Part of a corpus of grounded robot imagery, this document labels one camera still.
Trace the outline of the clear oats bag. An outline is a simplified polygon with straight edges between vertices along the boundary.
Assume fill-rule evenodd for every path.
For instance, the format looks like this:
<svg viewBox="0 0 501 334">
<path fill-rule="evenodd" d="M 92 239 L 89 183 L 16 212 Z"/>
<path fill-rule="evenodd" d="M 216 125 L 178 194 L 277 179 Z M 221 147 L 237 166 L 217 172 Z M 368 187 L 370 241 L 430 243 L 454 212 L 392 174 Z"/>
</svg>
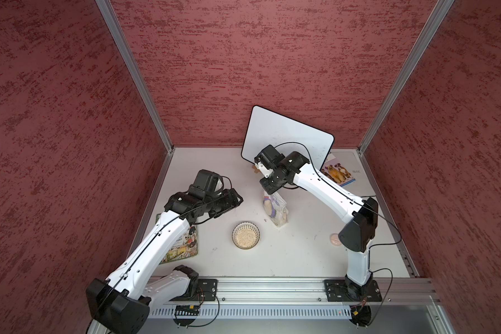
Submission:
<svg viewBox="0 0 501 334">
<path fill-rule="evenodd" d="M 262 205 L 266 215 L 277 228 L 281 228 L 288 223 L 288 206 L 278 192 L 268 194 L 264 191 Z"/>
</svg>

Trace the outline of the patterned white breakfast bowl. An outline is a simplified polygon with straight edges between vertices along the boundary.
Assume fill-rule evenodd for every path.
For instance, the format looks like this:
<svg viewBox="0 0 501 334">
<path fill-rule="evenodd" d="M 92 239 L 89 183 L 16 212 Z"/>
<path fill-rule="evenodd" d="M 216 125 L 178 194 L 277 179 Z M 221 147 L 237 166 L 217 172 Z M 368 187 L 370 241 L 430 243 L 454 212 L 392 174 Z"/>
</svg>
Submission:
<svg viewBox="0 0 501 334">
<path fill-rule="evenodd" d="M 238 249 L 249 250 L 260 241 L 260 230 L 252 222 L 241 222 L 232 231 L 232 242 Z"/>
</svg>

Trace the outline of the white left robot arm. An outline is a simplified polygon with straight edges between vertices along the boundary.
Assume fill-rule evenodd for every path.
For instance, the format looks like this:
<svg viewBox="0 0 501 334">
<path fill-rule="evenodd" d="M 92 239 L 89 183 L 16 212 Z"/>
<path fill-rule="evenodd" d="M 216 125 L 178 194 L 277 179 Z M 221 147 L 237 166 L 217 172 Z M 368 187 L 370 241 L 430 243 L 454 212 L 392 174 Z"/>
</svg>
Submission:
<svg viewBox="0 0 501 334">
<path fill-rule="evenodd" d="M 149 280 L 173 245 L 200 223 L 239 207 L 244 199 L 233 187 L 225 187 L 225 177 L 201 170 L 185 192 L 172 195 L 153 229 L 106 279 L 94 279 L 86 289 L 93 323 L 110 333 L 137 333 L 146 322 L 151 307 L 173 299 L 205 300 L 199 275 L 180 265 L 170 274 Z"/>
</svg>

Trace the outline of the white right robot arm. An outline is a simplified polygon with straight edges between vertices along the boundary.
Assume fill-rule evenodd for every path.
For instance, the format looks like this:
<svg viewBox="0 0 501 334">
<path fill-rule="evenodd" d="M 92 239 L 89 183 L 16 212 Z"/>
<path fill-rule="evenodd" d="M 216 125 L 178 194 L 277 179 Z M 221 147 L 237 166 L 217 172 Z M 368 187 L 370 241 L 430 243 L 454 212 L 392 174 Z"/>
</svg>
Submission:
<svg viewBox="0 0 501 334">
<path fill-rule="evenodd" d="M 333 183 L 314 167 L 308 154 L 293 151 L 285 156 L 268 145 L 255 156 L 254 164 L 263 174 L 260 184 L 269 195 L 286 184 L 297 186 L 321 200 L 345 224 L 338 239 L 347 250 L 347 289 L 363 294 L 373 277 L 369 250 L 378 227 L 377 201 L 364 200 Z"/>
</svg>

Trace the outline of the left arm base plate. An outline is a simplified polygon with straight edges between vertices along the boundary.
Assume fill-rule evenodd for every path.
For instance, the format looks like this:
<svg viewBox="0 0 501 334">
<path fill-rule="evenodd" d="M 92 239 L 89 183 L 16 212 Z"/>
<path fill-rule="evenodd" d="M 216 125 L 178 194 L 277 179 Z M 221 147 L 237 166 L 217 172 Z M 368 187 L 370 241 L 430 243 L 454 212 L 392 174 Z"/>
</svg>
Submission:
<svg viewBox="0 0 501 334">
<path fill-rule="evenodd" d="M 199 278 L 192 286 L 184 301 L 205 302 L 215 301 L 217 297 L 218 280 L 214 278 Z"/>
</svg>

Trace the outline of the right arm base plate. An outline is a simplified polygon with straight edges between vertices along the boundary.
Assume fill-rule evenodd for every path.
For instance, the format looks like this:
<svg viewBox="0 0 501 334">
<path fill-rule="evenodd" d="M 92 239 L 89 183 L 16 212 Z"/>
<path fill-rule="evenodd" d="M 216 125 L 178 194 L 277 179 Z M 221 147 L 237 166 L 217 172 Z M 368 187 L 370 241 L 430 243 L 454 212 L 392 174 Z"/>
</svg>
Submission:
<svg viewBox="0 0 501 334">
<path fill-rule="evenodd" d="M 349 278 L 324 280 L 328 302 L 381 302 L 383 297 L 377 282 L 370 278 L 364 285 L 357 285 Z"/>
</svg>

